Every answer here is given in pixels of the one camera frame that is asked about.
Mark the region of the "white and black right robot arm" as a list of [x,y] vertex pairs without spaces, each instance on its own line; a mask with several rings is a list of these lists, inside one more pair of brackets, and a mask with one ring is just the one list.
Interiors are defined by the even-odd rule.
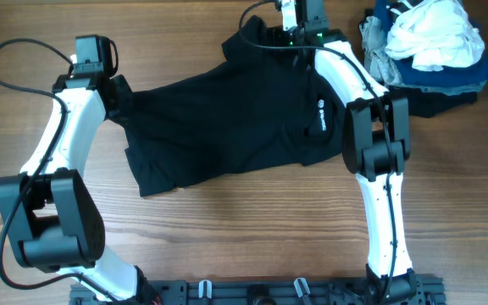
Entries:
[[283,47],[314,53],[314,69],[346,111],[342,157],[360,186],[369,234],[365,301],[409,303],[419,291],[401,204],[403,171],[410,155],[408,100],[367,72],[344,35],[330,29],[322,2],[283,0],[274,5],[288,35]]

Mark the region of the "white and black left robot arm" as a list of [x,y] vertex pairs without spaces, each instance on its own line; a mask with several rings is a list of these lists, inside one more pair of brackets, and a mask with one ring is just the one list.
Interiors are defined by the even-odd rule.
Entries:
[[28,291],[72,278],[100,302],[159,304],[142,271],[106,246],[101,214],[82,179],[98,127],[119,101],[119,57],[105,36],[78,36],[69,70],[51,91],[53,111],[31,158],[0,178],[0,278]]

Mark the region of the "black t-shirt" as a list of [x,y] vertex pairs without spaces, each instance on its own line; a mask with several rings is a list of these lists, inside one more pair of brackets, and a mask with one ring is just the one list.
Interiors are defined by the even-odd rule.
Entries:
[[253,16],[223,43],[215,69],[133,91],[129,121],[116,124],[142,197],[341,152],[341,99],[303,57],[269,51],[267,28]]

